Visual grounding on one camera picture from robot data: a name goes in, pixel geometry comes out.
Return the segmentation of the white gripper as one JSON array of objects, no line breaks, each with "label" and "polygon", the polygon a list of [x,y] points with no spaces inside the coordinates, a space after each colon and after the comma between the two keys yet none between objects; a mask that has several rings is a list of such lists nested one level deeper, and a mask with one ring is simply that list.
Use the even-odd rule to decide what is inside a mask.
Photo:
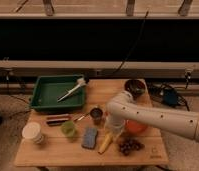
[{"label": "white gripper", "polygon": [[112,134],[112,139],[116,141],[124,132],[125,122],[117,123],[111,121],[109,117],[105,120],[105,129]]}]

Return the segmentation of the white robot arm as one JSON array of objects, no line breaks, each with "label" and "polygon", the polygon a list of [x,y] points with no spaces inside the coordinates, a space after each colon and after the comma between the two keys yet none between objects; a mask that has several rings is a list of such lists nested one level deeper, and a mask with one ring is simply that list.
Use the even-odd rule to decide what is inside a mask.
[{"label": "white robot arm", "polygon": [[128,91],[111,98],[106,112],[106,126],[115,134],[123,130],[126,120],[132,120],[199,143],[199,112],[137,105]]}]

